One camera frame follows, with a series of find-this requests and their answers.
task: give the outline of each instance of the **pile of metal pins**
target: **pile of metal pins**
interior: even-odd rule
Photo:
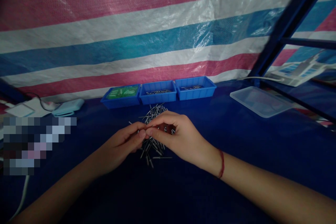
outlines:
[[[181,87],[181,89],[184,89],[184,90],[192,90],[192,89],[199,89],[199,88],[202,88],[202,86],[196,85],[196,86],[191,86],[191,87]]]
[[[171,90],[169,89],[165,89],[165,90],[156,90],[156,91],[152,91],[152,92],[146,92],[146,94],[150,94],[150,95],[156,95],[156,94],[159,94],[159,93],[170,93],[172,92]]]
[[[159,114],[165,112],[166,109],[163,106],[163,103],[161,105],[156,104],[154,107],[150,106],[150,111],[148,111],[148,113],[144,116],[144,117],[140,117],[142,118],[142,121],[145,120],[145,124],[150,123],[155,117],[157,117]],[[151,165],[152,168],[154,168],[153,163],[152,163],[152,159],[170,159],[172,157],[164,157],[163,156],[163,152],[166,149],[166,147],[160,143],[159,141],[155,140],[154,138],[150,137],[149,139],[145,139],[142,143],[142,154],[140,156],[140,159],[145,156],[146,157],[146,161],[147,161],[147,165]],[[158,153],[159,156],[155,156],[153,158],[151,158],[151,156],[149,155],[150,151],[153,150],[156,153]]]

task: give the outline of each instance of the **white electrical device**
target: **white electrical device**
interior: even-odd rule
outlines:
[[[268,72],[265,74],[265,77],[279,79],[279,82],[282,84],[297,87],[311,78],[320,75],[326,69],[336,69],[336,64],[316,62],[320,53],[302,63],[289,64],[276,71]]]

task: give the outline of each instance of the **wrist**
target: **wrist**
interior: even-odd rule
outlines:
[[[199,167],[218,177],[222,170],[222,163],[220,151],[209,144],[209,146],[204,149],[204,155]]]
[[[100,169],[97,168],[94,156],[92,154],[84,159],[80,165],[82,169],[84,169],[84,172],[87,174],[89,180],[93,181],[102,175]]]

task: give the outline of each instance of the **blue table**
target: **blue table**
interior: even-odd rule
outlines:
[[[312,80],[298,87],[287,86],[270,80],[262,81],[262,83],[336,124],[335,88]]]
[[[229,94],[247,81],[219,83],[212,98],[166,103],[186,114],[214,146],[244,161],[336,199],[336,135],[294,109],[265,119]],[[75,116],[77,127],[41,161],[30,178],[25,206],[101,146],[118,129],[135,122],[148,105],[108,110],[100,99],[87,100]],[[112,173],[95,181],[63,219],[64,223],[273,223],[256,206],[210,174],[167,150],[154,170],[131,154]],[[3,176],[1,217],[16,210],[23,176]]]

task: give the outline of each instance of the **clear plastic container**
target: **clear plastic container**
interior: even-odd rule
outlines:
[[[253,86],[234,91],[230,97],[264,118],[292,108],[290,103]]]

